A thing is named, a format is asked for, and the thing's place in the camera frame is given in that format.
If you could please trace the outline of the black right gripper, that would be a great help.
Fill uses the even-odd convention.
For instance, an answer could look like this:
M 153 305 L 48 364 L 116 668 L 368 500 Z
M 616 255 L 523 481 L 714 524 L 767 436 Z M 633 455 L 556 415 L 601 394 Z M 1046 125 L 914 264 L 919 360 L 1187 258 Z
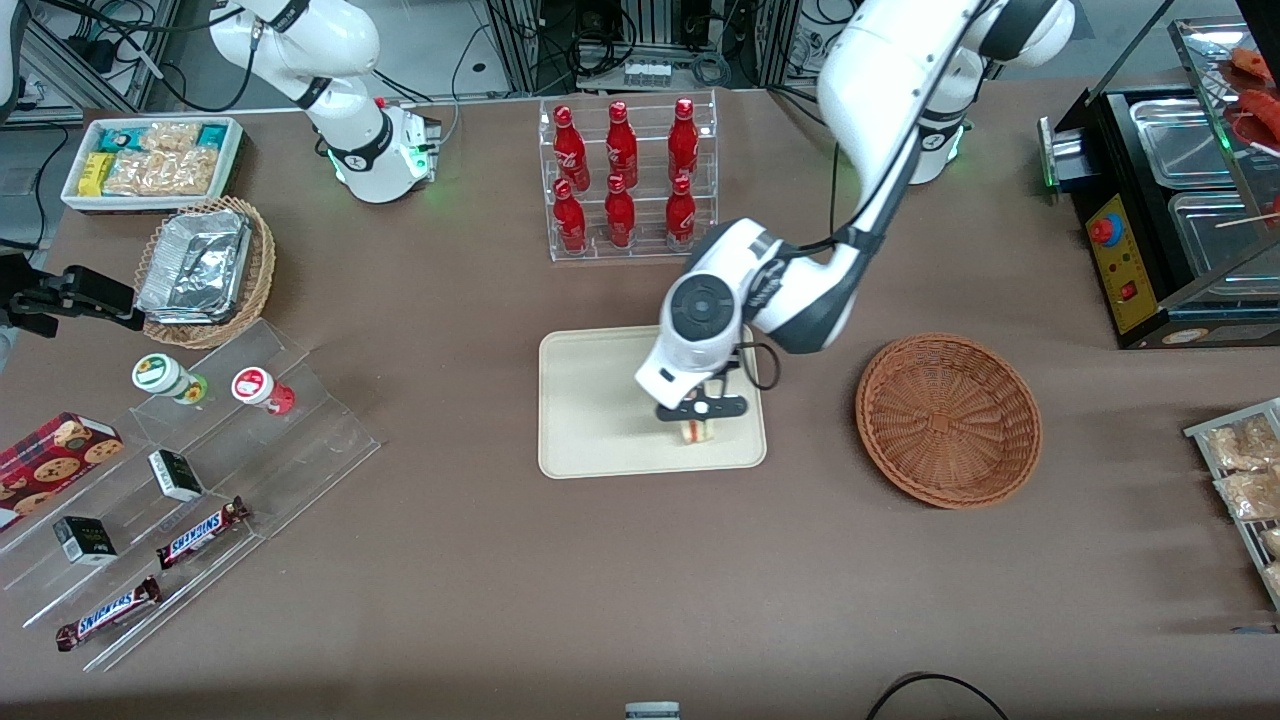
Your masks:
M 1 260 L 1 324 L 54 338 L 60 316 L 91 316 L 128 331 L 142 331 L 143 311 L 131 287 L 87 266 L 68 266 L 60 275 L 36 270 L 24 258 Z

